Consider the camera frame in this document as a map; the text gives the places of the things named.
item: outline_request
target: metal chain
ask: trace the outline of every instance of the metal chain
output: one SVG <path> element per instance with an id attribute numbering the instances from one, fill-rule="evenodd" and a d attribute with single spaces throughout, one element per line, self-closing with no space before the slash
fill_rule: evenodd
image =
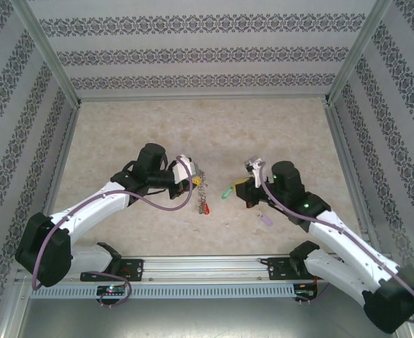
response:
<path id="1" fill-rule="evenodd" d="M 198 185 L 198 209 L 199 214 L 204 214 L 206 212 L 206 201 L 207 201 L 207 195 L 206 195 L 206 174 L 204 171 L 199 171 L 199 178 L 201 179 L 201 183 Z"/>

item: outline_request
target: speckled floor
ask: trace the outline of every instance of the speckled floor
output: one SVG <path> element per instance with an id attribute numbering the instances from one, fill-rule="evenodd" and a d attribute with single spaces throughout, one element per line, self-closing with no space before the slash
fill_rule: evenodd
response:
<path id="1" fill-rule="evenodd" d="M 106 242 L 125 256 L 287 254 L 307 239 L 321 245 L 266 205 L 246 209 L 236 196 L 221 199 L 231 181 L 247 176 L 243 162 L 254 155 L 268 163 L 266 173 L 277 161 L 293 161 L 306 189 L 358 233 L 320 99 L 84 103 L 54 211 L 96 192 L 148 142 L 164 146 L 170 161 L 192 157 L 206 172 L 210 215 L 197 212 L 197 191 L 173 213 L 138 201 L 88 231 L 81 245 Z M 150 199 L 176 206 L 185 196 Z"/>

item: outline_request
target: yellow object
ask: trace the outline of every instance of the yellow object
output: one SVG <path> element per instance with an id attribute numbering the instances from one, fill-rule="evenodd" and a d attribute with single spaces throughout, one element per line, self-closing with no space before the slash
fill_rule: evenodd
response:
<path id="1" fill-rule="evenodd" d="M 241 179 L 241 180 L 238 180 L 238 181 L 233 182 L 231 185 L 232 185 L 232 188 L 234 188 L 234 192 L 237 192 L 237 190 L 235 189 L 235 186 L 236 186 L 236 185 L 241 184 L 241 183 L 244 183 L 244 182 L 246 182 L 247 180 L 249 180 L 249 177 L 247 177 L 247 178 L 243 178 L 243 179 Z"/>
<path id="2" fill-rule="evenodd" d="M 192 181 L 195 185 L 200 185 L 201 184 L 201 178 L 200 177 L 195 177 L 194 179 L 192 179 Z"/>

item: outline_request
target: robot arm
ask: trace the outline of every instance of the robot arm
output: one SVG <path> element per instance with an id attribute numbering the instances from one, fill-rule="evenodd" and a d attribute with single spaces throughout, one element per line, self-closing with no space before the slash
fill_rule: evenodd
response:
<path id="1" fill-rule="evenodd" d="M 246 207 L 260 201 L 268 203 L 328 245 L 341 259 L 307 241 L 290 253 L 292 268 L 299 275 L 307 273 L 327 280 L 355 299 L 378 328 L 393 333 L 414 314 L 414 296 L 398 281 L 404 281 L 414 292 L 414 268 L 400 267 L 352 232 L 325 201 L 306 192 L 293 163 L 274 164 L 273 183 L 268 178 L 263 182 L 262 164 L 256 157 L 245 162 L 253 177 L 236 186 L 237 196 L 245 200 Z"/>
<path id="2" fill-rule="evenodd" d="M 75 242 L 103 219 L 138 200 L 129 194 L 121 193 L 122 191 L 146 196 L 149 189 L 167 189 L 170 199 L 188 191 L 189 180 L 199 175 L 197 164 L 184 155 L 180 156 L 179 161 L 187 166 L 191 175 L 189 177 L 183 165 L 176 161 L 173 161 L 168 169 L 161 170 L 161 164 L 165 162 L 166 166 L 166 161 L 165 149 L 162 146 L 147 144 L 140 151 L 138 159 L 129 163 L 133 164 L 131 170 L 128 168 L 129 164 L 126 165 L 97 193 L 50 217 L 42 213 L 33 215 L 24 230 L 15 259 L 32 273 L 39 250 L 48 233 L 64 220 L 46 245 L 37 279 L 45 287 L 50 287 L 60 282 L 68 273 L 104 271 L 117 275 L 118 271 L 115 269 L 118 265 L 114 264 L 113 260 L 118 257 L 120 259 L 120 255 L 113 248 L 104 243 L 98 243 L 94 248 L 77 248 L 74 247 Z M 98 195 L 103 196 L 91 201 Z M 81 209 L 72 215 L 76 208 Z"/>

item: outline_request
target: patterned wallpaper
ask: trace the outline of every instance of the patterned wallpaper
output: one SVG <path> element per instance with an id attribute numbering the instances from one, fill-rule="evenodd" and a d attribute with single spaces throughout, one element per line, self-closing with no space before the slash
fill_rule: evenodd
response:
<path id="1" fill-rule="evenodd" d="M 31 1 L 82 98 L 326 94 L 375 0 Z"/>
<path id="2" fill-rule="evenodd" d="M 0 318 L 14 251 L 44 208 L 73 110 L 7 0 L 0 0 Z"/>
<path id="3" fill-rule="evenodd" d="M 379 243 L 414 266 L 414 0 L 392 2 L 335 107 Z"/>

